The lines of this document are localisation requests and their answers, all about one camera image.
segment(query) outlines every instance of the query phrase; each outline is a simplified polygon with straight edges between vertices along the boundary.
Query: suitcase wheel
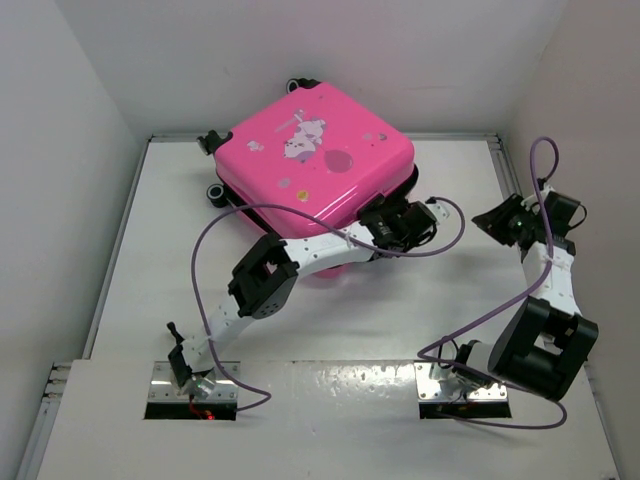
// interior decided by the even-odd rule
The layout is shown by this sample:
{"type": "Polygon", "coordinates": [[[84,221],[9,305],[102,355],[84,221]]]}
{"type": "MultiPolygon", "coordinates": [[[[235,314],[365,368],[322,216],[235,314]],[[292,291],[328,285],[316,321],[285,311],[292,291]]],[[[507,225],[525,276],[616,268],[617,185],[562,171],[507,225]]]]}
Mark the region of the suitcase wheel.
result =
{"type": "Polygon", "coordinates": [[[287,93],[291,93],[294,90],[296,90],[299,86],[300,84],[298,83],[297,78],[290,78],[289,80],[287,80],[287,85],[285,88],[287,90],[287,93]]]}
{"type": "Polygon", "coordinates": [[[223,208],[229,205],[229,200],[224,194],[224,185],[221,183],[214,183],[207,188],[207,199],[216,208],[223,208]]]}
{"type": "Polygon", "coordinates": [[[285,86],[285,89],[287,91],[287,93],[291,93],[294,90],[297,90],[298,88],[302,87],[302,88],[313,88],[316,85],[319,85],[320,82],[317,80],[313,80],[313,79],[308,79],[308,78],[290,78],[289,80],[287,80],[287,84],[285,86]]]}

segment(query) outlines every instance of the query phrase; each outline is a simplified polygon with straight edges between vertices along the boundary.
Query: metal frame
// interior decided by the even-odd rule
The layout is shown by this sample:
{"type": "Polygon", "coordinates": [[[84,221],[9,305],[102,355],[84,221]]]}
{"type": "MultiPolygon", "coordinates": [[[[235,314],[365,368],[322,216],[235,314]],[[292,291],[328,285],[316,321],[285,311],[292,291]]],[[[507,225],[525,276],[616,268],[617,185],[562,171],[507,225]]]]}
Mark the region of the metal frame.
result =
{"type": "Polygon", "coordinates": [[[84,351],[82,352],[82,359],[88,360],[91,358],[91,352],[93,351],[93,345],[98,335],[98,327],[100,325],[100,319],[102,318],[102,312],[104,311],[104,304],[107,301],[107,295],[109,294],[109,286],[111,285],[111,279],[113,278],[113,271],[116,268],[116,261],[118,260],[118,253],[120,253],[120,247],[122,246],[122,239],[124,238],[124,231],[127,228],[127,222],[129,221],[129,214],[131,213],[131,206],[133,205],[133,198],[136,195],[136,189],[138,188],[138,182],[140,181],[140,174],[142,173],[142,167],[144,165],[144,159],[147,156],[147,150],[149,149],[149,143],[153,140],[151,137],[142,148],[140,159],[138,160],[138,166],[136,167],[136,173],[133,176],[133,183],[131,184],[131,190],[127,197],[127,203],[122,213],[122,220],[118,227],[118,235],[116,236],[116,242],[113,245],[111,251],[111,257],[109,258],[109,265],[107,266],[107,272],[102,282],[102,288],[100,289],[100,296],[98,297],[98,303],[93,313],[93,319],[91,320],[91,327],[89,327],[89,333],[87,334],[87,341],[84,345],[84,351]]]}
{"type": "Polygon", "coordinates": [[[51,369],[16,480],[36,480],[38,476],[70,371],[71,363],[55,363],[51,369]]]}

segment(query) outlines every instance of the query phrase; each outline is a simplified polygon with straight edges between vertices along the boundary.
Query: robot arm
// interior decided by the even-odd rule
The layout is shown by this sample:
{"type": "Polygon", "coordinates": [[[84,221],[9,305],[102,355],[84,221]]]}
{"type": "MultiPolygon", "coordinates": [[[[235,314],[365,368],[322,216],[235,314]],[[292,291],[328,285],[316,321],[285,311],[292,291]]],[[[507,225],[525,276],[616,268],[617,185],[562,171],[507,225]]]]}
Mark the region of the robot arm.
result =
{"type": "MultiPolygon", "coordinates": [[[[582,317],[571,285],[576,251],[575,244],[565,235],[580,203],[546,186],[543,198],[554,234],[549,275],[526,298],[495,345],[474,340],[460,348],[456,360],[557,401],[565,395],[587,359],[598,337],[598,326],[582,317]],[[539,336],[553,347],[537,346],[539,336]]],[[[540,214],[533,211],[529,199],[513,195],[494,210],[475,217],[473,222],[502,244],[518,244],[529,286],[542,276],[549,260],[546,240],[540,214]]],[[[488,383],[463,369],[454,368],[453,373],[471,386],[488,383]]]]}
{"type": "MultiPolygon", "coordinates": [[[[216,351],[221,352],[253,322],[280,311],[299,278],[387,256],[354,240],[406,252],[432,238],[449,212],[442,203],[429,199],[426,203],[404,201],[372,207],[359,217],[341,229],[346,238],[334,233],[295,240],[268,233],[260,238],[233,269],[228,296],[208,319],[216,351]]],[[[175,325],[168,327],[176,339],[169,361],[178,385],[183,387],[193,374],[213,368],[209,337],[203,329],[199,335],[184,339],[175,325]]]]}

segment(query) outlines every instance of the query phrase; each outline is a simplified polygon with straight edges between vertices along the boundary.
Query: white table surface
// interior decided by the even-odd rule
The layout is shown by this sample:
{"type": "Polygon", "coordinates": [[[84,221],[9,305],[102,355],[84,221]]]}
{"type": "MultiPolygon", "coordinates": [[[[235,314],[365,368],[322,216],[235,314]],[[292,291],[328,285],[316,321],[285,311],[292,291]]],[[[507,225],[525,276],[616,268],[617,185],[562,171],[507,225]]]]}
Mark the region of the white table surface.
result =
{"type": "MultiPolygon", "coordinates": [[[[416,163],[412,198],[450,197],[469,218],[502,201],[486,142],[417,141],[416,163]]],[[[74,363],[40,480],[599,480],[615,471],[583,372],[564,401],[569,421],[554,431],[418,419],[408,361],[525,288],[515,249],[470,222],[447,254],[380,260],[336,280],[298,282],[279,314],[256,322],[225,351],[242,362],[244,380],[274,393],[263,408],[237,422],[143,421],[153,361],[173,345],[164,325],[175,321],[183,333],[200,325],[189,258],[216,215],[204,196],[215,180],[211,157],[195,143],[150,144],[91,360],[74,363]],[[354,380],[362,372],[371,378],[354,380]]],[[[429,248],[457,228],[452,215],[429,248]]],[[[211,232],[198,264],[209,309],[257,237],[237,218],[211,232]]],[[[467,339],[495,341],[513,313],[467,339]]],[[[559,415],[541,399],[512,397],[518,422],[559,415]]],[[[251,399],[243,392],[240,404],[251,399]]]]}

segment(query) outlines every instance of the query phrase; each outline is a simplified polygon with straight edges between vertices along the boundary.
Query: purple cable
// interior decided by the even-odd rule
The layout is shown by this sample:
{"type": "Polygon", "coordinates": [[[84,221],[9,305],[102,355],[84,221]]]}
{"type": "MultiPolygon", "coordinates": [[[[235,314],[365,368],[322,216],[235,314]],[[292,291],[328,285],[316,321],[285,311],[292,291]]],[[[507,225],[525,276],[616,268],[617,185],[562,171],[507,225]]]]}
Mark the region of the purple cable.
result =
{"type": "MultiPolygon", "coordinates": [[[[548,142],[549,144],[551,144],[551,147],[553,148],[554,154],[555,154],[555,160],[554,160],[554,165],[553,168],[551,170],[551,172],[549,173],[549,175],[547,175],[547,179],[550,178],[556,171],[556,168],[558,167],[558,162],[559,162],[559,150],[558,150],[558,145],[556,144],[556,142],[549,138],[549,137],[539,137],[537,138],[533,144],[531,145],[531,150],[529,151],[529,167],[531,170],[531,181],[533,182],[533,191],[535,192],[536,195],[536,199],[538,200],[538,205],[540,206],[540,216],[542,217],[542,223],[544,225],[544,232],[545,232],[545,236],[546,236],[546,242],[547,242],[547,255],[549,256],[550,259],[553,259],[553,236],[551,234],[551,225],[549,224],[549,216],[547,214],[547,210],[545,208],[544,205],[544,201],[542,199],[542,192],[540,191],[540,187],[538,186],[538,176],[536,174],[536,148],[538,147],[538,145],[541,142],[548,142]]],[[[551,260],[548,260],[544,270],[542,272],[542,275],[540,275],[540,278],[538,278],[538,280],[536,280],[529,288],[527,288],[524,292],[520,293],[519,295],[516,295],[514,298],[512,298],[511,300],[509,300],[508,302],[503,303],[502,305],[500,305],[497,308],[494,308],[493,310],[491,310],[489,313],[483,315],[482,317],[478,318],[477,320],[474,320],[473,322],[465,325],[462,328],[459,328],[458,330],[456,330],[455,332],[449,334],[449,335],[445,335],[444,337],[442,337],[440,340],[438,340],[437,342],[432,343],[431,345],[428,345],[426,347],[424,347],[422,350],[420,350],[418,352],[418,358],[422,359],[422,360],[426,360],[428,362],[437,362],[437,363],[445,363],[447,365],[452,365],[456,368],[461,368],[463,370],[467,370],[471,373],[474,373],[478,376],[480,376],[481,378],[486,378],[489,379],[491,381],[494,382],[498,382],[498,383],[504,383],[501,382],[500,380],[497,380],[495,378],[492,378],[488,375],[485,375],[482,372],[479,372],[478,370],[468,367],[467,365],[463,364],[463,363],[459,363],[456,361],[452,361],[452,360],[443,360],[440,359],[438,357],[433,357],[431,355],[427,355],[427,352],[430,352],[438,347],[440,347],[441,345],[444,345],[445,343],[450,342],[451,340],[458,338],[460,335],[464,335],[465,333],[473,330],[474,328],[479,327],[480,325],[482,325],[483,323],[487,322],[488,320],[492,319],[493,317],[495,317],[496,315],[504,312],[505,310],[513,307],[514,305],[520,303],[521,301],[523,301],[524,299],[526,299],[530,294],[532,294],[533,292],[535,292],[543,283],[544,281],[547,279],[547,277],[549,276],[549,273],[551,272],[551,268],[553,266],[553,263],[551,260]]],[[[516,385],[512,385],[509,383],[504,383],[507,387],[509,388],[513,388],[515,390],[520,390],[522,392],[527,392],[529,393],[527,390],[520,388],[516,385]]],[[[556,404],[561,412],[562,412],[562,418],[553,423],[553,424],[549,424],[549,425],[514,425],[514,424],[502,424],[502,423],[495,423],[495,422],[484,422],[484,421],[479,421],[479,420],[472,420],[472,419],[468,419],[468,418],[461,418],[461,417],[456,417],[455,415],[448,415],[448,414],[440,414],[443,417],[446,418],[453,418],[462,422],[467,422],[467,423],[474,423],[476,425],[485,425],[485,426],[490,426],[490,427],[500,427],[500,428],[512,428],[512,429],[518,429],[518,430],[548,430],[551,428],[557,428],[560,427],[562,425],[564,425],[564,423],[567,421],[567,410],[565,409],[565,407],[560,404],[559,402],[554,402],[552,401],[552,403],[556,404]]]]}
{"type": "Polygon", "coordinates": [[[445,202],[449,205],[451,205],[457,212],[458,215],[460,216],[460,231],[458,232],[458,235],[456,235],[456,237],[449,242],[447,245],[445,245],[444,247],[438,248],[436,250],[432,250],[429,252],[415,252],[415,253],[410,253],[410,252],[396,252],[393,250],[385,250],[383,248],[378,248],[375,247],[373,245],[369,245],[367,243],[364,243],[356,238],[353,237],[349,237],[346,233],[342,232],[341,230],[332,227],[331,225],[329,225],[328,223],[320,220],[319,218],[314,217],[313,215],[309,215],[308,213],[302,212],[300,210],[296,210],[295,208],[291,208],[291,207],[285,207],[284,205],[276,205],[276,204],[271,204],[271,203],[256,203],[256,204],[249,204],[249,205],[242,205],[239,207],[234,207],[220,215],[218,215],[216,218],[214,218],[205,228],[204,230],[202,230],[202,232],[200,233],[200,236],[198,237],[198,239],[196,240],[196,244],[193,247],[193,253],[191,254],[191,284],[193,285],[193,293],[196,297],[196,303],[198,304],[198,310],[200,311],[200,317],[202,318],[202,323],[204,324],[204,330],[207,333],[207,336],[209,337],[209,350],[211,351],[211,356],[213,357],[213,361],[216,365],[216,367],[218,368],[218,370],[230,381],[232,381],[233,383],[235,383],[238,387],[243,388],[249,392],[252,393],[257,393],[259,395],[264,396],[263,399],[258,400],[257,402],[251,403],[249,405],[246,405],[244,407],[240,407],[238,409],[236,409],[237,412],[241,412],[243,410],[249,410],[251,408],[255,408],[258,407],[260,405],[262,405],[263,403],[268,402],[271,399],[271,394],[269,392],[267,392],[266,390],[261,390],[259,388],[256,387],[252,387],[251,385],[247,385],[246,383],[241,382],[240,380],[238,380],[236,377],[234,377],[232,374],[230,374],[229,372],[227,372],[224,368],[224,366],[222,365],[222,362],[220,361],[220,357],[218,356],[218,352],[216,351],[216,347],[213,343],[213,340],[211,340],[211,327],[209,326],[209,322],[207,321],[207,314],[204,310],[204,305],[202,302],[202,297],[200,295],[200,288],[198,287],[198,280],[196,278],[196,259],[198,257],[198,251],[200,250],[200,245],[202,244],[202,241],[204,240],[204,237],[207,235],[207,233],[209,233],[209,230],[211,230],[213,228],[213,226],[215,224],[217,224],[220,220],[222,220],[225,217],[228,217],[229,215],[232,215],[234,213],[237,212],[241,212],[243,210],[253,210],[253,209],[260,209],[260,208],[273,208],[276,210],[283,210],[285,212],[289,212],[289,213],[293,213],[294,215],[298,215],[300,217],[306,218],[307,220],[310,220],[312,222],[317,223],[318,225],[326,228],[329,232],[338,235],[341,238],[346,239],[347,237],[349,237],[349,242],[353,243],[354,245],[358,245],[360,247],[366,248],[368,250],[371,250],[373,252],[376,253],[381,253],[384,255],[389,255],[389,256],[394,256],[394,257],[432,257],[434,255],[438,255],[440,253],[446,252],[447,250],[453,248],[454,245],[456,245],[460,239],[462,238],[462,235],[464,234],[464,230],[465,230],[465,218],[464,218],[464,214],[462,213],[462,209],[452,200],[449,200],[447,198],[443,198],[443,197],[434,197],[436,200],[439,200],[441,202],[445,202]]]}

